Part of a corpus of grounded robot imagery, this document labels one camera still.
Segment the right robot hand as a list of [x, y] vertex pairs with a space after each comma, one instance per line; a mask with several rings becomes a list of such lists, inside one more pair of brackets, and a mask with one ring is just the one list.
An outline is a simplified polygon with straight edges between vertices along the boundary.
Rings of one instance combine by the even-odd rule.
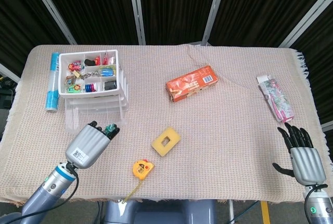
[[292, 169], [280, 167], [273, 163], [276, 171], [296, 179], [303, 186], [322, 185], [326, 181], [326, 174], [321, 157], [314, 148], [309, 133], [304, 128], [297, 128], [285, 123], [286, 130], [277, 127], [287, 147]]

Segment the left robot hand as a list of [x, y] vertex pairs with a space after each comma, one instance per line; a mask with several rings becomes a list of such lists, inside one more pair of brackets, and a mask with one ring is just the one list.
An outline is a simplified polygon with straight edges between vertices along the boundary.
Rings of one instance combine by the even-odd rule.
[[67, 146], [67, 161], [78, 169], [91, 167], [119, 132], [116, 124], [102, 129], [96, 121], [88, 123]]

